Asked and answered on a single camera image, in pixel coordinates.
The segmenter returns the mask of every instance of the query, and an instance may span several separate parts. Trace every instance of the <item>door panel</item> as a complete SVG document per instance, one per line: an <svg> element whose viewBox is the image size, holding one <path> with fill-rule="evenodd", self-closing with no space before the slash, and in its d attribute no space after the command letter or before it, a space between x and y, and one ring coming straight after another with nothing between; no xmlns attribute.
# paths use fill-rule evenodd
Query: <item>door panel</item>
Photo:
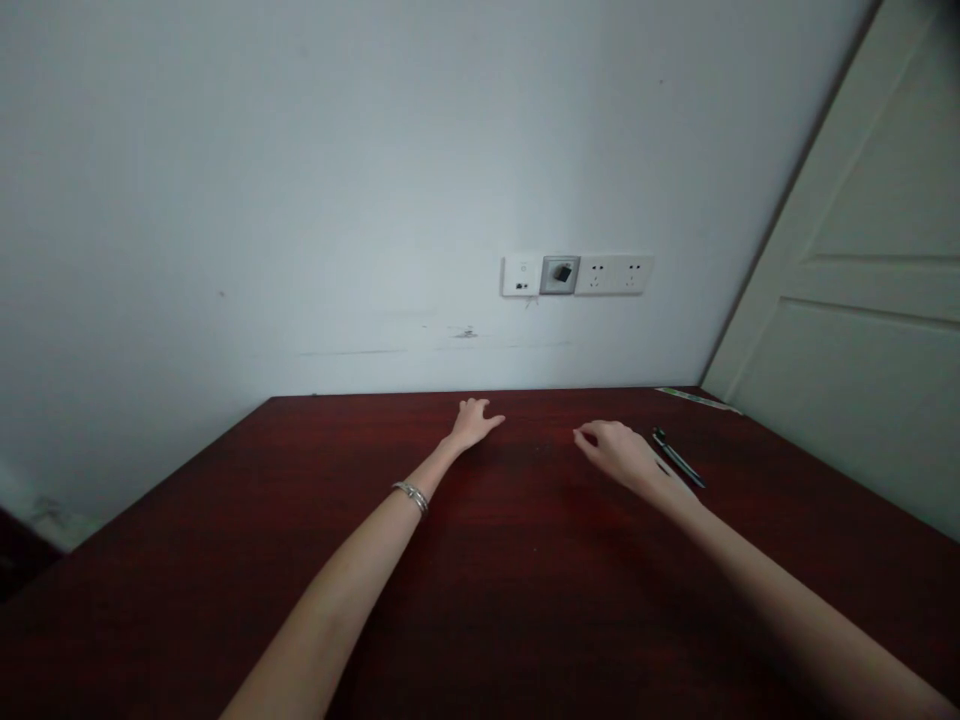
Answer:
<svg viewBox="0 0 960 720"><path fill-rule="evenodd" d="M704 387L960 539L960 22L887 0Z"/></svg>

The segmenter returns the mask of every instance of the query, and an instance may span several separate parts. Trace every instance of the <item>forearm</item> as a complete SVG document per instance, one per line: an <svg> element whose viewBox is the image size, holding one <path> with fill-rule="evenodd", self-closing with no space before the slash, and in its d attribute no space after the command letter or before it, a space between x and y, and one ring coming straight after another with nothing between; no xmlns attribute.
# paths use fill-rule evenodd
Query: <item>forearm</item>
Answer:
<svg viewBox="0 0 960 720"><path fill-rule="evenodd" d="M442 441L407 482L429 499L459 453L449 440ZM416 503L401 492L389 493L310 583L223 717L324 713L419 522Z"/></svg>
<svg viewBox="0 0 960 720"><path fill-rule="evenodd" d="M661 509L717 564L843 716L960 717L929 684L707 508L678 502Z"/></svg>

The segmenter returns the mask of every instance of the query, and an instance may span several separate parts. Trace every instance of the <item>bracelet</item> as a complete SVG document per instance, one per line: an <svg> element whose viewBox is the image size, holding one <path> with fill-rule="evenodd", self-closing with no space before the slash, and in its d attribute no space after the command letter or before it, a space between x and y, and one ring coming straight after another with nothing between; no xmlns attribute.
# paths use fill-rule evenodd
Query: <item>bracelet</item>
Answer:
<svg viewBox="0 0 960 720"><path fill-rule="evenodd" d="M426 517L427 510L429 510L430 506L427 504L427 499L423 496L422 492L408 482L394 483L392 487L403 490L407 494L407 497L413 500L417 504L417 507L420 508L420 517Z"/></svg>

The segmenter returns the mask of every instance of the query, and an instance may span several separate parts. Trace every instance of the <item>wall outlet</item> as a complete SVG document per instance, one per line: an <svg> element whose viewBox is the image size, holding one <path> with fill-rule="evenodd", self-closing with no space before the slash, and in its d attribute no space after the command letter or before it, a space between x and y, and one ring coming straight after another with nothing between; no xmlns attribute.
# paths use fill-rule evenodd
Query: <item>wall outlet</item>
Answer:
<svg viewBox="0 0 960 720"><path fill-rule="evenodd" d="M642 295L653 272L653 255L622 255L617 260L617 285L624 295Z"/></svg>
<svg viewBox="0 0 960 720"><path fill-rule="evenodd" d="M583 255L577 277L577 295L617 294L617 257L613 255Z"/></svg>
<svg viewBox="0 0 960 720"><path fill-rule="evenodd" d="M500 294L504 297L538 295L541 260L539 255L507 255L503 258Z"/></svg>
<svg viewBox="0 0 960 720"><path fill-rule="evenodd" d="M540 269L540 294L573 295L579 269L576 255L547 255Z"/></svg>
<svg viewBox="0 0 960 720"><path fill-rule="evenodd" d="M584 255L576 294L642 295L652 272L652 255Z"/></svg>

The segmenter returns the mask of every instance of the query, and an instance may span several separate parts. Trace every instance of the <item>wooden desk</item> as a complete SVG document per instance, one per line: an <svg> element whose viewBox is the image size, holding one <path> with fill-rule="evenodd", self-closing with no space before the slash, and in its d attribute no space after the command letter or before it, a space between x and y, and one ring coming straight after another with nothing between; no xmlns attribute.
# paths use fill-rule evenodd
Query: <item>wooden desk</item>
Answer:
<svg viewBox="0 0 960 720"><path fill-rule="evenodd" d="M335 717L805 717L718 573L570 429L659 424L703 501L960 701L960 547L755 422L645 389L484 393ZM456 394L275 398L0 609L0 716L215 717Z"/></svg>

